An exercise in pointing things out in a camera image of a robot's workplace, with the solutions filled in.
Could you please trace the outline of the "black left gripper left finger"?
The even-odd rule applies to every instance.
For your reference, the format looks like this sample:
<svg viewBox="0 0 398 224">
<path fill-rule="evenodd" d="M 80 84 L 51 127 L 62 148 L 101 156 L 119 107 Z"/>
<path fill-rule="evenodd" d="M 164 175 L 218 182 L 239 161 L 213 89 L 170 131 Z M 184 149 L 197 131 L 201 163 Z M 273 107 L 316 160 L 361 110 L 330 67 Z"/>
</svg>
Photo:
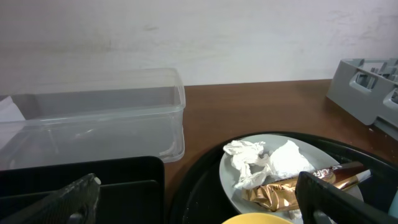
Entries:
<svg viewBox="0 0 398 224">
<path fill-rule="evenodd" d="M 87 174 L 62 189 L 1 220 L 6 224 L 94 223 L 100 179 Z"/>
</svg>

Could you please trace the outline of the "round black serving tray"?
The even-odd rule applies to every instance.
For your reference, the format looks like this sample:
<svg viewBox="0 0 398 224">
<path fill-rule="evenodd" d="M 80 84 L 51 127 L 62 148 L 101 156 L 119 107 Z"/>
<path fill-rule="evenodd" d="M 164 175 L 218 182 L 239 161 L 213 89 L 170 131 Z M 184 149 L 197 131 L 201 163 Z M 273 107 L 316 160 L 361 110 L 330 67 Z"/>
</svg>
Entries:
<svg viewBox="0 0 398 224">
<path fill-rule="evenodd" d="M 320 148 L 338 162 L 359 161 L 369 165 L 373 176 L 359 185 L 364 202 L 387 212 L 397 191 L 397 164 L 358 147 L 321 136 L 274 131 Z M 238 214 L 221 186 L 218 167 L 225 140 L 202 155 L 188 170 L 169 208 L 169 223 L 222 223 Z"/>
</svg>

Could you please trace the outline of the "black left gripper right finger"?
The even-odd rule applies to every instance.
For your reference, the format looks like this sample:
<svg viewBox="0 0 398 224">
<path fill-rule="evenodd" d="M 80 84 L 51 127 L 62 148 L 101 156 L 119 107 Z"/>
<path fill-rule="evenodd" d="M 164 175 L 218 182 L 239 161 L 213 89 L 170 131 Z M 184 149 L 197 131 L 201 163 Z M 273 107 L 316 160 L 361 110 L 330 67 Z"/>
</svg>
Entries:
<svg viewBox="0 0 398 224">
<path fill-rule="evenodd" d="M 304 224 L 397 224 L 392 217 L 308 172 L 301 172 L 295 196 Z"/>
</svg>

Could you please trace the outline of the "brown coffee sachet wrapper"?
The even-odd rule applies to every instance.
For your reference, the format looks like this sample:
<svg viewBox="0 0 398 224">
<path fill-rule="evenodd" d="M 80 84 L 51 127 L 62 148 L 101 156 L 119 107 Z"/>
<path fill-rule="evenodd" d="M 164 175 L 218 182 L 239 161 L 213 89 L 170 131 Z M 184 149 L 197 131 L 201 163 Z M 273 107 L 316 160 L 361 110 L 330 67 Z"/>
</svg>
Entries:
<svg viewBox="0 0 398 224">
<path fill-rule="evenodd" d="M 311 174 L 343 191 L 347 191 L 371 177 L 371 171 L 360 162 L 338 164 L 311 171 Z M 243 190 L 242 198 L 254 202 L 270 212 L 296 210 L 299 207 L 295 196 L 297 181 L 298 177 L 295 176 L 250 190 Z"/>
</svg>

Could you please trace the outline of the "white tissue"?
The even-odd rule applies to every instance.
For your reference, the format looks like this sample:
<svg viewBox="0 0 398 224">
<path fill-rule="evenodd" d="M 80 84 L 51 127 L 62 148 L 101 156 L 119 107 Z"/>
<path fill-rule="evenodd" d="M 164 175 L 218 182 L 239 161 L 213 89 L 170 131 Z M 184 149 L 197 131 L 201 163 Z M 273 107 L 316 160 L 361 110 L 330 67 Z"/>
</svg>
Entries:
<svg viewBox="0 0 398 224">
<path fill-rule="evenodd" d="M 274 180 L 288 179 L 299 175 L 301 171 L 314 171 L 314 166 L 299 152 L 299 147 L 288 140 L 269 157 L 271 177 Z"/>
<path fill-rule="evenodd" d="M 232 156 L 231 165 L 239 171 L 239 179 L 234 188 L 253 189 L 265 181 L 271 171 L 269 156 L 266 154 L 261 157 L 265 145 L 264 141 L 252 143 L 234 140 L 223 146 L 224 152 Z"/>
</svg>

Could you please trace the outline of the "yellow bowl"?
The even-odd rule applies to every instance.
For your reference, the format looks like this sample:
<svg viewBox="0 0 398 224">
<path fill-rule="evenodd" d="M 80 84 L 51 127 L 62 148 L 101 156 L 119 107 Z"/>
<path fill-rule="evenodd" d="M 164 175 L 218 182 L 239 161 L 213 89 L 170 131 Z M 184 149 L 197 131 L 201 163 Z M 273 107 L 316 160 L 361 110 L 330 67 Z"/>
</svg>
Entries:
<svg viewBox="0 0 398 224">
<path fill-rule="evenodd" d="M 231 217 L 223 224 L 292 224 L 292 222 L 266 213 L 245 213 Z"/>
</svg>

